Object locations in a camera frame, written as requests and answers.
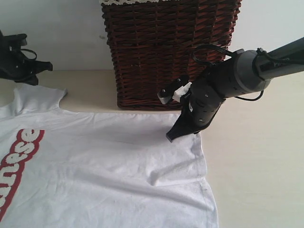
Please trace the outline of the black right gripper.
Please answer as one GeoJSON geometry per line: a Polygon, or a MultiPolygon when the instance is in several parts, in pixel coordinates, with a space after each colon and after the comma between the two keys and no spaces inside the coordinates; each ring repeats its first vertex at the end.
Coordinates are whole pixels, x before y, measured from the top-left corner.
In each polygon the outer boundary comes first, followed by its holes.
{"type": "Polygon", "coordinates": [[[166,133],[166,138],[173,142],[177,138],[197,134],[206,129],[224,102],[225,99],[219,97],[216,93],[203,93],[199,97],[191,93],[183,106],[181,115],[166,133]]]}

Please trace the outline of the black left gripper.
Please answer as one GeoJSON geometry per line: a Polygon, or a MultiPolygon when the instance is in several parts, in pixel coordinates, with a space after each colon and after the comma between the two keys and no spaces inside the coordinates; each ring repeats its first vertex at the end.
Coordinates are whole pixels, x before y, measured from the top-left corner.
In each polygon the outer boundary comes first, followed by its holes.
{"type": "Polygon", "coordinates": [[[14,82],[37,86],[36,74],[53,71],[51,62],[37,61],[37,54],[28,49],[27,35],[24,33],[5,36],[0,35],[0,77],[14,82]]]}

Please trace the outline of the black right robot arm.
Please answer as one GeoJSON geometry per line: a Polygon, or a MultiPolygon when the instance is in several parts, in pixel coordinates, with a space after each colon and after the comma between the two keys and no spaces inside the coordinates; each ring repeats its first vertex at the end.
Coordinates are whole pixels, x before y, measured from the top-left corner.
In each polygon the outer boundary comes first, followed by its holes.
{"type": "Polygon", "coordinates": [[[193,82],[188,75],[182,75],[160,90],[158,98],[162,104],[176,101],[182,105],[179,118],[166,133],[170,142],[208,128],[226,99],[244,100],[244,95],[255,92],[260,93],[260,99],[272,79],[304,70],[303,38],[271,52],[262,48],[231,52],[206,44],[197,46],[192,53],[200,49],[218,51],[229,59],[211,63],[192,55],[206,69],[193,82]]]}

